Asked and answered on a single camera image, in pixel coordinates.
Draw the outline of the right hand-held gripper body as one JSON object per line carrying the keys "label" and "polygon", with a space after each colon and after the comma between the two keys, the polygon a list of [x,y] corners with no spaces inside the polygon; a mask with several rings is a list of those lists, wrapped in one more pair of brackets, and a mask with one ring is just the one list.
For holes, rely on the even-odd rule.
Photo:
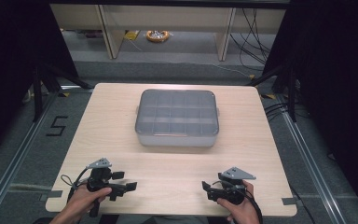
{"label": "right hand-held gripper body", "polygon": [[245,198],[246,187],[243,180],[256,180],[255,175],[251,175],[238,167],[231,167],[218,174],[218,180],[223,188],[222,198],[233,204],[240,204]]}

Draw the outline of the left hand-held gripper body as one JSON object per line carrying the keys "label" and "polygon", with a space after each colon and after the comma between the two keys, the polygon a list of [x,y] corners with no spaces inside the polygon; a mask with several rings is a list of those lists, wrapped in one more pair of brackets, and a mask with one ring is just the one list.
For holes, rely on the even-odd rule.
{"label": "left hand-held gripper body", "polygon": [[112,178],[111,166],[112,163],[107,158],[101,158],[89,164],[87,169],[90,169],[90,175],[87,189],[90,192],[95,192],[100,189],[110,188],[112,192],[108,197],[110,201],[114,201],[116,198],[113,195],[113,185],[109,183],[109,180]]}

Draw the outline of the person's right hand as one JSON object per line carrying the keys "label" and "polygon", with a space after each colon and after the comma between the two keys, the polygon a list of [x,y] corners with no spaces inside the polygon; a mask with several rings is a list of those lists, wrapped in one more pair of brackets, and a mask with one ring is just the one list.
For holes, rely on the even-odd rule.
{"label": "person's right hand", "polygon": [[228,210],[228,222],[235,220],[237,224],[260,224],[256,209],[247,198],[240,204],[233,204],[221,198],[217,203]]}

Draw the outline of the person's left hand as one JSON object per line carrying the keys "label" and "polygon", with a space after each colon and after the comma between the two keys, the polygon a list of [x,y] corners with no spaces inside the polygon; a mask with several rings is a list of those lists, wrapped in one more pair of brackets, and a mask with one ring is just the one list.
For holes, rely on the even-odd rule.
{"label": "person's left hand", "polygon": [[81,185],[65,206],[65,212],[68,212],[72,217],[82,217],[94,207],[95,202],[102,202],[111,192],[110,188],[91,192],[86,185]]}

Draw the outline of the person's grey clothing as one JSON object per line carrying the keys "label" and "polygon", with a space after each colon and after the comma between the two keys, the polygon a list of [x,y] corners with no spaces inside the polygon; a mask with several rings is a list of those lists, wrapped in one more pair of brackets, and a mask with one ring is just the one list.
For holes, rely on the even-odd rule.
{"label": "person's grey clothing", "polygon": [[209,224],[207,217],[120,215],[116,224]]}

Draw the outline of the grey compartment storage box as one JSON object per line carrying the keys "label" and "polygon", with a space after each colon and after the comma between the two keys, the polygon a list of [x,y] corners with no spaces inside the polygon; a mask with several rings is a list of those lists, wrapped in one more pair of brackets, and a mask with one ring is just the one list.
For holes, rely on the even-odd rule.
{"label": "grey compartment storage box", "polygon": [[215,94],[202,90],[145,90],[134,130],[153,147],[211,147],[219,134]]}

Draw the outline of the black metal stand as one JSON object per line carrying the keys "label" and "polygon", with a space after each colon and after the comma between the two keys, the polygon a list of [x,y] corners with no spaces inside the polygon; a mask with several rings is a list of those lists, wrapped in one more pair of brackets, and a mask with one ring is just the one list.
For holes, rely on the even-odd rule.
{"label": "black metal stand", "polygon": [[42,86],[44,84],[48,92],[58,93],[62,90],[58,82],[58,77],[76,84],[82,89],[92,90],[93,86],[82,81],[77,74],[72,75],[60,68],[48,63],[38,63],[33,71],[33,88],[34,88],[34,122],[38,121],[43,113],[42,103]]}
{"label": "black metal stand", "polygon": [[296,122],[295,115],[295,99],[296,99],[296,74],[293,68],[287,64],[279,65],[264,73],[261,77],[255,78],[248,83],[248,86],[255,87],[262,82],[275,77],[272,84],[272,91],[274,93],[284,93],[287,91],[288,102],[287,109],[292,122]]}

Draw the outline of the yellow packet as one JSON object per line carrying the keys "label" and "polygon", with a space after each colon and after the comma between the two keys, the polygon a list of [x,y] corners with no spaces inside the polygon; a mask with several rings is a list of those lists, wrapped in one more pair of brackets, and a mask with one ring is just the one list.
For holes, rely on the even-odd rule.
{"label": "yellow packet", "polygon": [[124,38],[132,41],[135,40],[139,34],[140,34],[139,30],[127,31],[126,34],[124,35]]}

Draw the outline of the black curtain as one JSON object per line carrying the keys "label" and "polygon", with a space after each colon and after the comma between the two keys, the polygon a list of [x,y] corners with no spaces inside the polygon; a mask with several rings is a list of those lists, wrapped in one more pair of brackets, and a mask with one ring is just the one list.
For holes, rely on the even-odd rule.
{"label": "black curtain", "polygon": [[0,0],[0,140],[42,63],[77,76],[49,0]]}
{"label": "black curtain", "polygon": [[266,70],[286,63],[358,196],[358,0],[288,0]]}

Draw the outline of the aluminium floor rail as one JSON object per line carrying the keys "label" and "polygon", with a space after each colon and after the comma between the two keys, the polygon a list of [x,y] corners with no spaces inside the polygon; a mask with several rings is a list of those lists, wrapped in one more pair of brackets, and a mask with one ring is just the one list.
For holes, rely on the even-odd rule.
{"label": "aluminium floor rail", "polygon": [[0,205],[57,97],[57,93],[49,93],[42,99],[42,112],[36,119],[20,115],[4,136],[0,144]]}
{"label": "aluminium floor rail", "polygon": [[292,137],[294,138],[296,147],[305,163],[305,166],[307,167],[313,185],[321,198],[331,222],[333,224],[347,224],[346,219],[339,208],[337,200],[335,199],[331,189],[328,187],[321,170],[311,154],[305,138],[298,128],[297,123],[293,120],[289,112],[283,112],[283,118]]}

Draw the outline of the white desk frame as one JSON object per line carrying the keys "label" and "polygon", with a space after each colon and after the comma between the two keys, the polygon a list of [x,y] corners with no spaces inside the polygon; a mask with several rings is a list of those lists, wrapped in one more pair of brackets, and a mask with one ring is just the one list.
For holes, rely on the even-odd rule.
{"label": "white desk frame", "polygon": [[115,59],[127,30],[213,33],[218,59],[227,56],[231,33],[276,34],[283,9],[239,7],[152,7],[52,4],[58,25],[71,30],[100,30],[107,54]]}

